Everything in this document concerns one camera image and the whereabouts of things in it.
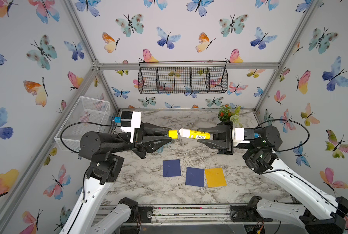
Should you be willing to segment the yellow glue stick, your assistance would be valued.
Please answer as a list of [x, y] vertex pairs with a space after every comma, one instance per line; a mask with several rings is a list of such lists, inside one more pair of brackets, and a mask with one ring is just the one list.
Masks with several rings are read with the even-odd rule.
[[180, 129], [179, 134], [181, 137], [184, 138], [191, 138], [191, 139], [210, 139], [211, 135], [208, 132], [201, 132], [201, 131], [195, 131], [190, 129]]

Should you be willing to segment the yellow envelope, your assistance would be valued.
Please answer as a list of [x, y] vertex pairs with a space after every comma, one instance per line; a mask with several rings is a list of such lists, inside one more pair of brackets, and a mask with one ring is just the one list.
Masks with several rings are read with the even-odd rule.
[[205, 175], [207, 179], [207, 185], [210, 188], [226, 186], [226, 179], [222, 168], [206, 169]]

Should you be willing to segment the yellow glue stick cap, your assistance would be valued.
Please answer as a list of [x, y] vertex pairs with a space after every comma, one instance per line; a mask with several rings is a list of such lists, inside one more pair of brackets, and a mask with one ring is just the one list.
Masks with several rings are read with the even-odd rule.
[[172, 139], [178, 139], [178, 131], [177, 130], [170, 130], [168, 132], [168, 137]]

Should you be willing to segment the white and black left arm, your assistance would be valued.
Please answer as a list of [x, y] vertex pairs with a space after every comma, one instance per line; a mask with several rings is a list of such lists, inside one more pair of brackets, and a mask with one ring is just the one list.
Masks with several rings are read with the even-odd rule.
[[138, 128], [121, 132], [117, 132], [114, 125], [110, 128], [111, 133], [90, 131], [80, 140], [78, 155], [89, 160], [90, 165], [62, 234], [138, 234], [141, 230], [145, 212], [141, 213], [138, 202], [129, 198], [122, 198], [110, 214], [97, 224], [93, 222], [121, 172], [124, 158], [117, 153], [133, 151], [144, 159], [147, 153], [154, 153], [172, 141], [171, 128], [150, 123], [140, 123]]

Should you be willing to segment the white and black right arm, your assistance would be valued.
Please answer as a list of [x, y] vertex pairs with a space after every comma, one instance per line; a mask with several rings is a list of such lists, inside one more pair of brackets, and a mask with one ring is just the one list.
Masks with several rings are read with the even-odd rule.
[[243, 213], [231, 212], [233, 221], [278, 220], [303, 228], [309, 234], [342, 234], [345, 231], [348, 200], [320, 190], [279, 159], [276, 153], [283, 141], [275, 126], [235, 128], [228, 121], [199, 131], [211, 137], [198, 142], [217, 150], [220, 155], [232, 155], [235, 148], [245, 149], [243, 160], [250, 170], [274, 181], [299, 201], [286, 204], [253, 196]]

